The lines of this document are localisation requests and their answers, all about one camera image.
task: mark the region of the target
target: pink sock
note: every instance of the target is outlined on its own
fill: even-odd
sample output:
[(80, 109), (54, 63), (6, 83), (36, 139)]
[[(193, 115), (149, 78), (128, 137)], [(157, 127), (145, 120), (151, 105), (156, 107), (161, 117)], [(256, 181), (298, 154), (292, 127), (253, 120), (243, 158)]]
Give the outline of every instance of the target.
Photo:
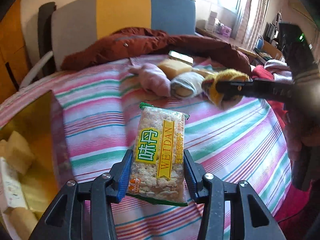
[(129, 73), (138, 74), (142, 88), (154, 92), (157, 96), (170, 97), (170, 80), (156, 65), (145, 63), (129, 69)]

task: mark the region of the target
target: screw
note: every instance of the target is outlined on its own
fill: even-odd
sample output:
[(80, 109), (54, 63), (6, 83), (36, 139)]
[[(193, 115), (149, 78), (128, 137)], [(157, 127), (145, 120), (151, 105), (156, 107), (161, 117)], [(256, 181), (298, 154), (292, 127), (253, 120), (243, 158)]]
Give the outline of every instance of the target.
[(245, 181), (245, 180), (241, 180), (241, 181), (240, 181), (240, 186), (241, 186), (241, 187), (247, 187), (248, 184), (249, 184), (249, 183), (248, 183), (247, 181)]
[(213, 178), (214, 178), (214, 175), (213, 175), (212, 173), (206, 173), (206, 174), (204, 175), (204, 177), (205, 177), (206, 179), (213, 179)]
[(71, 179), (71, 180), (69, 180), (69, 181), (67, 182), (67, 186), (68, 186), (68, 187), (73, 187), (75, 184), (76, 184), (76, 182), (75, 182), (73, 179)]
[(102, 178), (104, 179), (110, 179), (111, 178), (111, 174), (109, 172), (103, 173), (102, 174)]

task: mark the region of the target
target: red cloth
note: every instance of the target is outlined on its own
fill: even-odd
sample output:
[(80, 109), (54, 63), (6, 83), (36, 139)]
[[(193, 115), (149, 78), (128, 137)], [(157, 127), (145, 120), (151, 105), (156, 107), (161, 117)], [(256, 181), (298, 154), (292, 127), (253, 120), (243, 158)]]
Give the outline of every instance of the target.
[[(255, 79), (255, 78), (264, 78), (264, 79), (274, 81), (273, 75), (269, 71), (265, 70), (264, 67), (261, 65), (256, 66), (255, 69), (252, 70), (252, 79)], [(284, 115), (286, 113), (286, 111), (283, 110), (284, 103), (271, 101), (271, 100), (267, 100), (267, 102), (271, 106), (272, 110), (275, 112), (275, 115), (278, 119), (280, 127), (283, 130), (285, 126), (283, 120), (284, 120)]]
[[(274, 81), (273, 75), (264, 69), (263, 66), (257, 66), (252, 71), (252, 78), (264, 78), (268, 80)], [(283, 110), (284, 104), (276, 101), (267, 101), (272, 110), (274, 111), (279, 124), (281, 126), (281, 129), (284, 129), (284, 115), (286, 111)], [(280, 221), (282, 219), (285, 219), (289, 216), (292, 216), (296, 213), (298, 213), (300, 210), (302, 210), (305, 205), (308, 203), (310, 191), (315, 190), (317, 187), (312, 187), (309, 192), (303, 192), (301, 190), (296, 189), (292, 185), (290, 185), (289, 191), (287, 193), (287, 196), (281, 205), (280, 209), (278, 210), (277, 214), (275, 215), (276, 221)], [(305, 208), (302, 212), (300, 212), (298, 215), (289, 218), (283, 222), (279, 223), (279, 226), (281, 230), (283, 231), (285, 237), (287, 240), (301, 240), (303, 239), (303, 236), (306, 234), (308, 228), (312, 224), (312, 219), (314, 218), (313, 213), (317, 214), (317, 209), (314, 208), (314, 204), (316, 203), (316, 198), (314, 198), (315, 201), (309, 201), (308, 205), (311, 205), (310, 208)]]

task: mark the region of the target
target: biscuit package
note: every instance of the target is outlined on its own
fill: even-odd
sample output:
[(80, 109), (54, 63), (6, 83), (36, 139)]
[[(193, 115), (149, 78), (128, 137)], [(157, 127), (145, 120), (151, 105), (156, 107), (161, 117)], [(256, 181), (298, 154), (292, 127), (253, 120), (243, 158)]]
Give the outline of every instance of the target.
[(184, 195), (184, 113), (141, 103), (127, 195), (152, 204), (187, 206)]

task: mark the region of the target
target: striped bedsheet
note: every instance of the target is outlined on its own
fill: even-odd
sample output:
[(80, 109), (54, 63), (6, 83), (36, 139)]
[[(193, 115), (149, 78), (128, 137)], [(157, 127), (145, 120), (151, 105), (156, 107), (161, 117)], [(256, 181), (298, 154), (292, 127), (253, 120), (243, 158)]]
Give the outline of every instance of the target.
[[(158, 63), (166, 56), (142, 56), (135, 64)], [(280, 208), (291, 182), (290, 161), (277, 118), (265, 100), (243, 98), (220, 111), (200, 95), (179, 100), (159, 98), (142, 90), (129, 74), (129, 59), (40, 80), (1, 106), (6, 119), (28, 100), (52, 89), (65, 115), (69, 158), (76, 180), (93, 180), (121, 161), (132, 148), (140, 119), (139, 103), (190, 114), (185, 127), (185, 149), (207, 172), (220, 179), (249, 181), (272, 214)], [(151, 205), (126, 196), (112, 206), (119, 239), (196, 239), (203, 204), (188, 199), (187, 207)], [(226, 202), (225, 239), (230, 232)]]

